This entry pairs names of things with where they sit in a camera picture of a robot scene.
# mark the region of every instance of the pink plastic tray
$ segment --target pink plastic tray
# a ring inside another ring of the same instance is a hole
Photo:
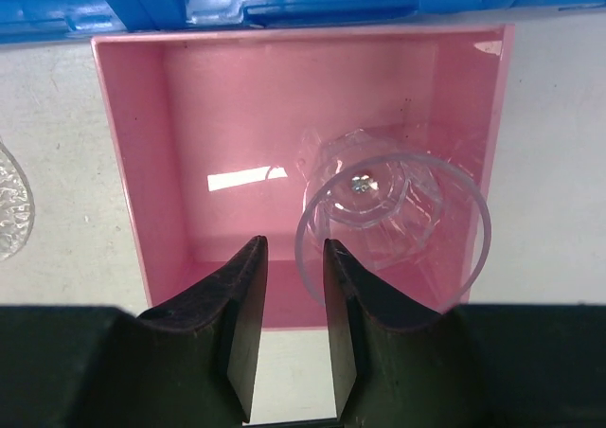
[[[150,304],[262,234],[264,327],[324,325],[294,264],[304,136],[395,127],[487,193],[512,36],[391,26],[94,39]]]

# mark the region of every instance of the clear plastic cup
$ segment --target clear plastic cup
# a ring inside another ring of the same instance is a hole
[[[326,239],[437,312],[461,301],[486,262],[486,202],[472,178],[439,158],[357,130],[319,145],[307,178],[295,260],[318,303]]]

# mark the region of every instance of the crumpled plastic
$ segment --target crumpled plastic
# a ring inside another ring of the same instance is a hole
[[[23,248],[33,219],[34,204],[27,179],[0,143],[0,261]]]

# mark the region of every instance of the cup rim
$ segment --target cup rim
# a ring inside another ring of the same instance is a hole
[[[465,294],[473,285],[473,283],[477,280],[480,275],[484,265],[486,264],[486,260],[488,258],[488,253],[490,250],[490,242],[492,236],[492,225],[490,222],[490,213],[489,208],[484,199],[484,196],[480,192],[475,181],[462,169],[451,165],[450,163],[437,158],[429,153],[422,152],[392,152],[386,155],[378,155],[373,156],[364,160],[359,161],[358,163],[343,169],[342,171],[336,173],[332,176],[322,187],[320,187],[312,196],[312,198],[305,203],[303,213],[301,214],[301,218],[299,220],[298,226],[296,228],[296,233],[294,235],[294,260],[296,263],[296,267],[303,281],[305,288],[308,293],[312,296],[312,298],[322,306],[325,306],[324,298],[321,294],[316,290],[314,285],[312,284],[312,280],[310,276],[307,274],[305,270],[305,263],[303,261],[303,253],[302,246],[303,240],[305,239],[305,234],[307,230],[307,224],[312,219],[312,213],[317,208],[318,204],[322,200],[322,198],[326,195],[328,191],[333,189],[338,183],[343,181],[343,179],[347,179],[348,177],[353,176],[356,172],[363,169],[364,167],[377,165],[380,163],[386,162],[414,162],[421,163],[423,165],[428,166],[430,169],[442,169],[445,172],[449,173],[455,179],[460,181],[470,192],[473,199],[475,200],[478,210],[480,213],[480,217],[482,219],[483,232],[484,237],[482,240],[482,251],[478,258],[475,267],[470,273],[469,278],[467,278],[465,284],[453,294],[445,303],[437,307],[438,312],[446,312],[452,306],[456,305],[463,294]],[[306,197],[307,200],[307,188],[309,187],[309,183],[306,187]]]

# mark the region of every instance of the small screw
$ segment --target small screw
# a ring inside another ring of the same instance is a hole
[[[351,190],[355,193],[362,194],[368,191],[376,190],[379,187],[371,174],[362,173],[351,177]]]

